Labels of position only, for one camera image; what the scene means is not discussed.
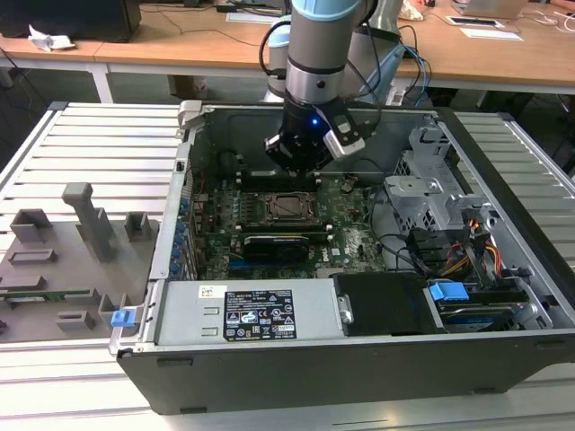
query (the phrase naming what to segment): green circuit board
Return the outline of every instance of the green circuit board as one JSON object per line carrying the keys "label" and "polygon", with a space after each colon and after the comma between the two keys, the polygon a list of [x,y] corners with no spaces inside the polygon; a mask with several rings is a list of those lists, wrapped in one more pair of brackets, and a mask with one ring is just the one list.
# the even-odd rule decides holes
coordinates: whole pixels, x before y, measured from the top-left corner
{"label": "green circuit board", "polygon": [[[327,278],[337,272],[369,272],[385,270],[385,260],[377,252],[376,239],[367,224],[368,193],[363,188],[344,192],[341,186],[345,178],[323,178],[322,186],[315,192],[300,193],[302,201],[308,202],[302,220],[307,228],[318,231],[302,232],[312,238],[308,260],[290,265],[248,265],[242,259],[243,238],[253,233],[236,230],[236,223],[243,225],[273,225],[274,233],[282,234],[282,226],[266,219],[266,203],[279,196],[286,203],[293,193],[242,192],[234,184],[225,182],[207,187],[207,194],[195,207],[192,223],[197,231],[199,245],[199,276],[206,280],[222,279],[281,279],[281,278]],[[275,208],[289,214],[285,206]],[[325,223],[332,225],[329,241],[322,232]]]}

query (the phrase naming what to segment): barcode sticker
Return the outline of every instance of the barcode sticker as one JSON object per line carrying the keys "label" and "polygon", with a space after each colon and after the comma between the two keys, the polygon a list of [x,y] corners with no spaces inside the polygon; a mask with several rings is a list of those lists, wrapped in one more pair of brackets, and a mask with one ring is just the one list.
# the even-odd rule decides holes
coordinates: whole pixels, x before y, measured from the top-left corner
{"label": "barcode sticker", "polygon": [[223,298],[226,295],[227,286],[209,286],[199,287],[199,299]]}

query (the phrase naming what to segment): motherboard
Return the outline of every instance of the motherboard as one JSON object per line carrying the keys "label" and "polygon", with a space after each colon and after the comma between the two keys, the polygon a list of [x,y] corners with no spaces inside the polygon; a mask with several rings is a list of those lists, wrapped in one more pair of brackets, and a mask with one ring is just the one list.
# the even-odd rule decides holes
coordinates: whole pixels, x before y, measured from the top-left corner
{"label": "motherboard", "polygon": [[201,180],[190,227],[199,278],[327,278],[385,270],[370,229],[375,188],[353,176],[325,176],[307,191],[270,191]]}

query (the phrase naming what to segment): blue cable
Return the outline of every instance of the blue cable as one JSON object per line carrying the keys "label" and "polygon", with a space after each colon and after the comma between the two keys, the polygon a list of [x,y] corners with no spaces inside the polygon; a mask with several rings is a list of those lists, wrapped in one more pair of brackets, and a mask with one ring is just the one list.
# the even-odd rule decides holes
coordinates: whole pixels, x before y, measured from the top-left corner
{"label": "blue cable", "polygon": [[403,45],[403,47],[407,49],[407,51],[415,58],[415,61],[417,61],[420,64],[421,68],[423,69],[423,86],[421,87],[420,96],[415,101],[415,106],[418,106],[421,103],[421,97],[423,97],[423,94],[425,94],[425,91],[427,90],[429,85],[428,73],[425,68],[425,62],[421,59],[418,53],[415,52],[412,48],[408,47],[407,45]]}

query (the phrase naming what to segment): wooden desk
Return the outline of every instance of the wooden desk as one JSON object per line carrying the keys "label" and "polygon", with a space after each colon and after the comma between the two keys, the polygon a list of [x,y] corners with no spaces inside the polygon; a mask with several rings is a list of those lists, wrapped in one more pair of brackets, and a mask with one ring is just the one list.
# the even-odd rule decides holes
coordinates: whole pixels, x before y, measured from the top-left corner
{"label": "wooden desk", "polygon": [[[226,22],[226,14],[215,9],[167,12],[153,5],[140,9],[142,22],[130,43],[102,44],[96,61],[259,70],[258,48],[268,25]],[[222,31],[245,43],[209,30]]]}
{"label": "wooden desk", "polygon": [[[437,3],[435,8],[420,9],[442,18],[456,15],[450,0]],[[530,14],[535,10],[562,20],[553,15],[561,9],[550,5],[530,4],[526,16],[540,18]],[[0,46],[21,67],[92,73],[102,102],[113,102],[108,74],[114,72],[263,77],[257,54],[269,26],[227,22],[225,14],[213,9],[183,12],[143,5],[142,11],[141,26],[127,44],[80,41],[78,49],[47,53],[28,40],[0,38]],[[529,19],[509,24],[508,20],[501,21],[507,25],[503,30],[520,32],[524,41],[469,39],[459,27],[433,15],[423,22],[400,21],[400,26],[410,24],[417,31],[420,53],[433,68],[432,86],[575,94],[575,34]],[[406,29],[402,34],[405,43],[412,45],[411,32]],[[0,66],[9,65],[0,58]],[[415,63],[403,61],[394,90],[401,92],[408,87],[416,74]]]}
{"label": "wooden desk", "polygon": [[[441,18],[457,16],[449,6],[450,0],[438,0],[437,3],[434,8],[420,9],[424,14],[434,13]],[[548,4],[529,4],[523,11],[527,18],[514,22],[498,20],[506,26],[501,30],[519,33],[522,42],[470,39],[461,27],[449,26],[434,15],[427,15],[423,22],[400,21],[400,26],[410,24],[416,30],[420,54],[433,69],[433,86],[573,94],[575,34],[528,19],[543,18],[534,11],[559,19],[561,24],[563,18],[553,12],[565,13]],[[404,42],[413,46],[411,30],[403,29],[402,35]],[[397,76],[414,77],[416,74],[415,62],[403,61]]]}

